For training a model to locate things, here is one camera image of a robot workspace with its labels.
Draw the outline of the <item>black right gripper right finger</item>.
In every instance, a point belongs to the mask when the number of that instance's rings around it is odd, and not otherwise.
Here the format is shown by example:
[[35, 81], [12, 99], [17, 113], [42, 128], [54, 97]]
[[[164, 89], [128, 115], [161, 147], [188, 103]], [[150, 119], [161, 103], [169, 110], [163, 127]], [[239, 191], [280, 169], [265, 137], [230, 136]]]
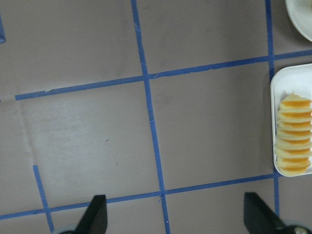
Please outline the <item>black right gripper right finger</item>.
[[255, 192], [244, 194], [243, 222], [250, 234], [282, 234], [285, 223]]

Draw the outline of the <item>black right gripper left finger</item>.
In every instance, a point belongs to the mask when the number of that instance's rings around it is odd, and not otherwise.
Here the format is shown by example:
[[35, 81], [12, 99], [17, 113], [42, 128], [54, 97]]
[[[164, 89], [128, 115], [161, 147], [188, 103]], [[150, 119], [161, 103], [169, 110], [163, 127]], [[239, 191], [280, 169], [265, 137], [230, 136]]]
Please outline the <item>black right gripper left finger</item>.
[[105, 234], [108, 227], [106, 195], [95, 195], [75, 228], [76, 234]]

